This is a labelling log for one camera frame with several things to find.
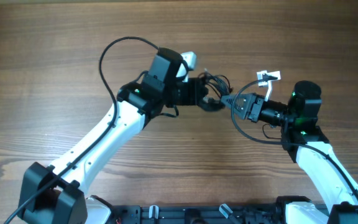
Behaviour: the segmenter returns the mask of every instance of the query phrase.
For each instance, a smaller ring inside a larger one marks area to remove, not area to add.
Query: small white part
[[[222,213],[222,215],[225,218],[229,218],[229,215],[233,213],[233,211],[230,209],[230,207],[228,205],[226,205],[225,203],[221,204],[221,206],[219,206],[219,211]]]
[[[327,224],[328,217],[310,202],[292,202],[285,206],[287,224]]]
[[[358,184],[338,161],[334,154],[333,147],[330,144],[324,142],[308,142],[307,145],[313,146],[323,153],[328,154],[341,168],[343,173],[345,173],[354,188],[358,190]],[[331,213],[333,205],[340,204],[341,202],[358,205],[357,199],[351,194],[351,190],[342,175],[321,154],[305,147],[299,147],[296,154],[296,162],[313,181],[329,213]]]
[[[63,179],[68,183],[76,180],[80,183],[79,189],[86,195],[88,189],[106,163],[118,151],[118,149],[138,134],[144,127],[145,115],[139,114],[138,109],[130,103],[123,101],[117,102],[118,114],[116,118],[116,127],[100,140],[97,145],[85,155],[77,164],[75,169],[69,170]],[[59,174],[67,164],[73,162],[88,146],[90,146],[106,130],[114,114],[114,106],[102,120],[72,149],[66,152],[62,157],[52,161],[53,173]]]
[[[88,217],[85,224],[106,223],[110,217],[110,208],[94,198],[85,200]]]
[[[281,74],[280,71],[276,71],[276,72],[267,72],[267,70],[264,71],[260,71],[256,73],[258,80],[263,79],[263,75],[269,75],[272,77],[276,77],[276,80],[281,80]],[[265,101],[268,101],[270,98],[270,95],[273,92],[273,85],[272,85],[272,81],[276,81],[276,80],[269,80],[269,81],[264,81],[264,82],[259,82],[258,86],[259,87],[268,87],[267,88],[267,92],[266,92],[266,96],[265,96]]]
[[[189,67],[189,70],[194,70],[196,68],[197,64],[197,55],[194,52],[185,52],[181,54],[183,59],[187,62],[187,65]],[[181,78],[183,76],[186,76],[183,82],[187,82],[189,79],[189,74],[186,71],[185,66],[182,64],[179,67],[179,71],[177,73],[177,78]]]
[[[149,218],[158,219],[159,213],[160,213],[160,208],[158,206],[152,205],[149,207]]]

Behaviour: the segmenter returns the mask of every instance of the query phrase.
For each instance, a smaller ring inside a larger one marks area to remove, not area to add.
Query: wire
[[[198,75],[198,78],[200,77],[204,78],[205,85],[209,86],[216,93],[219,99],[221,99],[222,96],[229,95],[232,91],[230,81],[224,75],[212,75],[208,71],[205,71]]]
[[[179,116],[179,110],[176,105],[173,105],[172,108],[175,110],[176,115],[173,115],[170,113],[160,113],[159,116],[167,116],[169,118],[177,118]]]
[[[264,124],[264,125],[262,126],[262,132],[264,133],[264,136],[265,136],[267,139],[281,139],[281,138],[273,138],[273,137],[267,136],[267,134],[265,133],[265,126],[266,126],[266,125],[269,125],[269,124]]]
[[[237,98],[239,97],[239,95],[244,91],[246,90],[248,87],[252,86],[252,85],[255,85],[256,83],[259,83],[259,82],[264,82],[264,81],[269,81],[269,80],[275,80],[277,78],[275,77],[268,77],[268,78],[264,78],[264,79],[261,79],[261,80],[256,80],[256,81],[253,81],[253,82],[250,82],[248,83],[246,86],[242,87],[237,93],[236,95],[234,96],[233,98],[233,104],[231,105],[231,119],[232,119],[232,122],[234,124],[234,126],[236,127],[236,129],[245,137],[247,137],[248,139],[250,140],[253,140],[255,142],[259,142],[259,143],[262,143],[262,144],[271,144],[271,145],[282,145],[282,146],[296,146],[296,147],[305,147],[305,148],[308,148],[308,149],[311,149],[312,151],[315,151],[319,154],[321,154],[326,160],[328,160],[334,167],[335,169],[340,173],[340,175],[342,176],[342,178],[345,180],[346,184],[349,186],[350,190],[352,191],[352,194],[355,196],[356,200],[358,201],[358,190],[356,190],[354,188],[354,186],[352,185],[351,181],[347,178],[346,174],[343,172],[343,170],[336,164],[336,162],[328,155],[328,154],[325,154],[324,152],[320,151],[319,149],[313,147],[313,146],[309,146],[309,145],[306,145],[306,144],[297,144],[297,143],[290,143],[290,142],[282,142],[282,141],[266,141],[266,140],[261,140],[261,139],[257,139],[257,138],[254,138],[250,135],[248,135],[247,133],[245,133],[240,127],[239,125],[237,124],[237,121],[234,117],[234,105],[237,101]]]
[[[132,81],[132,83],[139,81],[140,78],[141,78],[143,75],[148,74],[148,72],[149,72],[149,71],[144,70],[142,73],[140,73],[140,75],[139,75],[135,80]]]
[[[31,201],[33,201],[34,199],[36,199],[40,194],[42,194],[45,190],[47,190],[48,188],[51,188],[52,186],[54,186],[56,184],[56,182],[67,172],[69,171],[70,169],[72,169],[76,163],[78,163],[82,157],[84,157],[87,153],[90,152],[90,150],[92,150],[92,148],[95,147],[95,145],[97,145],[97,143],[100,142],[100,140],[102,140],[102,138],[109,132],[109,130],[111,128],[114,127],[114,122],[116,121],[116,118],[117,118],[117,101],[116,101],[116,98],[114,96],[114,94],[112,93],[108,83],[106,82],[106,79],[104,78],[104,75],[103,75],[103,72],[102,72],[102,61],[103,61],[103,58],[104,58],[104,55],[106,54],[106,52],[110,49],[111,46],[113,46],[114,44],[120,42],[120,41],[123,41],[123,40],[140,40],[140,41],[143,41],[145,42],[146,44],[149,44],[151,45],[152,47],[154,47],[155,49],[158,50],[158,47],[149,42],[148,40],[146,39],[143,39],[141,37],[122,37],[120,39],[117,39],[113,42],[111,42],[104,50],[103,50],[103,53],[101,54],[100,56],[100,59],[99,59],[99,74],[100,74],[100,78],[102,79],[103,81],[103,84],[104,86],[106,87],[107,91],[109,92],[110,94],[110,97],[112,99],[112,104],[114,105],[114,114],[112,116],[112,119],[110,121],[110,123],[108,124],[107,128],[103,131],[103,133],[90,145],[88,146],[88,148],[86,148],[73,162],[69,163],[67,165],[67,167],[65,169],[63,169],[58,175],[56,175],[52,180],[50,180],[49,182],[47,182],[43,187],[41,187],[38,191],[36,191],[35,194],[33,194],[31,197],[29,197],[29,199],[27,199],[22,205],[19,206],[19,208],[17,208],[9,217],[8,219],[4,222],[4,224],[8,224],[10,223],[13,218],[19,214],[19,212],[21,212]]]

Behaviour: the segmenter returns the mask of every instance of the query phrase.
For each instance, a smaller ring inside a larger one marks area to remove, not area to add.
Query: black mount
[[[24,173],[19,206],[52,180],[56,175],[54,167],[45,168],[38,162],[33,163]],[[68,183],[63,179],[35,200],[29,203],[17,216],[33,224],[77,224],[85,223],[87,212],[84,193],[78,189],[77,181]]]
[[[196,105],[205,111],[223,109],[224,105],[219,100],[205,100],[208,94],[205,78],[189,78],[183,82],[183,77],[176,77],[182,64],[188,68],[178,52],[159,48],[142,82],[130,82],[122,86],[117,100],[125,100],[136,106],[140,114],[145,114],[145,126],[161,114],[164,106],[173,108]]]
[[[310,202],[303,196],[281,196],[275,203],[230,206],[231,217],[226,218],[219,206],[159,207],[158,217],[150,218],[150,207],[113,206],[97,196],[91,196],[115,211],[108,223],[125,224],[285,224],[285,205],[291,202]],[[316,208],[328,215],[325,205]]]

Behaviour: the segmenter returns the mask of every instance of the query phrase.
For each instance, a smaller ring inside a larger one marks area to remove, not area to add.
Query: white object
[[[196,68],[197,55],[194,52],[185,52],[185,53],[182,53],[181,56],[187,62],[189,70],[193,71]],[[179,71],[177,73],[177,78],[183,78],[184,76],[186,76],[186,77],[183,80],[183,82],[187,82],[189,79],[189,74],[187,73],[185,66],[183,64],[181,64],[179,67]]]
[[[85,200],[85,204],[88,212],[85,224],[106,223],[108,221],[111,210],[105,204],[91,197]]]
[[[323,153],[328,154],[341,168],[343,173],[345,173],[354,188],[358,190],[358,184],[338,161],[334,154],[333,147],[330,144],[324,142],[308,142],[307,145],[313,146]],[[305,147],[299,147],[296,154],[296,162],[313,181],[329,213],[331,213],[333,205],[340,204],[341,202],[358,205],[356,197],[352,194],[342,175],[321,154]]]
[[[158,219],[159,213],[160,213],[160,208],[158,206],[152,205],[149,207],[149,218]]]
[[[287,224],[327,224],[328,217],[310,202],[292,202],[285,206]]]
[[[256,73],[258,80],[263,79],[263,75],[269,75],[271,77],[276,77],[276,80],[280,80],[281,79],[281,74],[280,71],[276,71],[276,72],[267,72],[267,70],[264,71],[260,71]],[[270,98],[270,95],[273,92],[273,85],[272,85],[272,81],[276,81],[276,80],[269,80],[269,81],[264,81],[264,82],[259,82],[258,86],[259,87],[268,87],[267,88],[267,92],[266,92],[266,96],[265,96],[265,101],[268,101]]]
[[[225,218],[229,218],[229,215],[233,213],[233,211],[230,209],[230,207],[228,205],[226,205],[225,203],[224,204],[221,204],[221,206],[219,206],[219,211],[222,213],[222,215],[225,217]]]
[[[345,170],[336,158],[333,147],[324,142],[308,142],[307,145],[315,147],[330,158],[341,168],[353,187],[358,190],[358,184]],[[318,192],[331,213],[333,205],[342,202],[349,202],[351,205],[358,205],[358,201],[352,194],[348,184],[338,170],[323,157],[320,153],[306,147],[299,147],[296,153],[296,162],[308,174]],[[285,207],[285,218],[287,224],[325,224],[328,217],[321,213],[309,202],[292,202]]]
[[[138,108],[126,101],[117,102],[117,108],[116,127],[110,129],[105,137],[77,163],[75,169],[69,170],[62,177],[69,183],[73,180],[78,181],[80,183],[79,189],[85,195],[88,193],[88,189],[98,172],[110,158],[123,144],[138,134],[144,127],[145,115],[139,114],[137,112]],[[68,163],[73,162],[90,146],[107,128],[113,114],[114,107],[112,106],[104,118],[77,145],[59,159],[52,161],[50,165],[55,167],[53,173],[60,173]]]

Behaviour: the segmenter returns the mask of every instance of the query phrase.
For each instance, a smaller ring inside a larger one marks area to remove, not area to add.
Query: wood grain surface
[[[284,103],[297,81],[317,83],[319,124],[358,182],[358,1],[0,6],[0,223],[17,207],[26,168],[48,165],[107,112],[98,59],[108,43],[128,35],[196,52],[192,77],[207,68],[226,75],[235,90],[257,71],[280,70],[272,99]],[[113,92],[148,69],[154,53],[142,42],[114,46],[103,65]],[[242,137],[229,110],[179,110],[179,118],[154,119],[122,147],[90,192],[116,205],[273,202],[279,195],[321,201],[281,147]],[[241,126],[263,138],[261,123]]]

